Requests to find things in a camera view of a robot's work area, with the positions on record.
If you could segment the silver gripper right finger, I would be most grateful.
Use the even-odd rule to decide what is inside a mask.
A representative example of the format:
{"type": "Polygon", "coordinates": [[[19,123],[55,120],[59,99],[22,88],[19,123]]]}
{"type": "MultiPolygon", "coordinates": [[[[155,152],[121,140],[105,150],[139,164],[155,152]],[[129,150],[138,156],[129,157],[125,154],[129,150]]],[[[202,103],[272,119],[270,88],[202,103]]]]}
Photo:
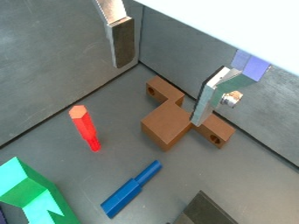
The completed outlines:
{"type": "Polygon", "coordinates": [[[220,105],[236,108],[244,94],[241,88],[260,82],[272,64],[237,50],[232,67],[222,66],[202,83],[198,100],[192,113],[192,123],[200,127],[220,105]]]}

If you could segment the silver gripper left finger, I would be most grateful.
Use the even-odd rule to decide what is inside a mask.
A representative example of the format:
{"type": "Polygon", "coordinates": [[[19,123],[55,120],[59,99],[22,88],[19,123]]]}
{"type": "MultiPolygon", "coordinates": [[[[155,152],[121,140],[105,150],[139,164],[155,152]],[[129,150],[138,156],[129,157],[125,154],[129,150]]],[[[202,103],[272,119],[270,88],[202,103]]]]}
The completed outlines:
{"type": "Polygon", "coordinates": [[[113,62],[117,68],[126,66],[135,58],[135,20],[127,15],[123,0],[94,0],[106,24],[113,62]]]}

